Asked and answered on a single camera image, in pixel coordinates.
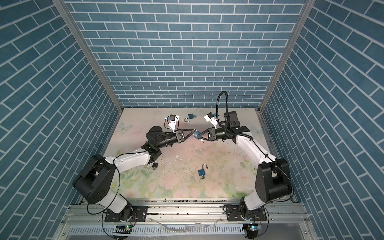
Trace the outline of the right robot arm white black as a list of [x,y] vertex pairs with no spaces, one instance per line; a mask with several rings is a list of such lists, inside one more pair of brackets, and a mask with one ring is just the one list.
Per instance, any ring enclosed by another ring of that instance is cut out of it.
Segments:
[[257,167],[255,189],[241,198],[239,203],[244,219],[255,219],[257,211],[266,204],[285,196],[293,196],[288,162],[270,154],[255,140],[248,127],[240,125],[237,113],[229,111],[229,95],[226,91],[218,95],[216,115],[208,114],[207,117],[214,119],[214,127],[197,134],[196,138],[209,142],[232,140],[247,153]]

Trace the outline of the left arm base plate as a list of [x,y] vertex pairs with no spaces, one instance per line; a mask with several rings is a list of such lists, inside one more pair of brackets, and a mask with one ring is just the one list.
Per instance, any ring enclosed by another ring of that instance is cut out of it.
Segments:
[[118,214],[107,209],[104,221],[107,223],[145,222],[148,208],[147,206],[127,206]]

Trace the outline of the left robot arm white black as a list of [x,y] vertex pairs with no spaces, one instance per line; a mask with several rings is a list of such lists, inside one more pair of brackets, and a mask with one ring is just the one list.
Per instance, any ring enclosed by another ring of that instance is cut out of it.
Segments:
[[154,126],[146,134],[145,144],[134,152],[115,157],[92,156],[75,177],[73,187],[89,204],[103,206],[108,213],[116,214],[120,222],[130,221],[134,216],[132,204],[112,190],[112,180],[118,177],[120,182],[121,173],[154,163],[162,154],[161,148],[182,143],[196,132],[195,129],[164,132],[160,126]]

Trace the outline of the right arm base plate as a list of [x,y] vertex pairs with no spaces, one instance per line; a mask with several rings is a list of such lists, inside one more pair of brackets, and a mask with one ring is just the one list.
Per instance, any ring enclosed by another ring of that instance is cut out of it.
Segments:
[[223,205],[222,210],[224,211],[228,222],[239,222],[239,221],[266,221],[267,215],[263,208],[256,210],[248,210],[245,204],[239,205]]

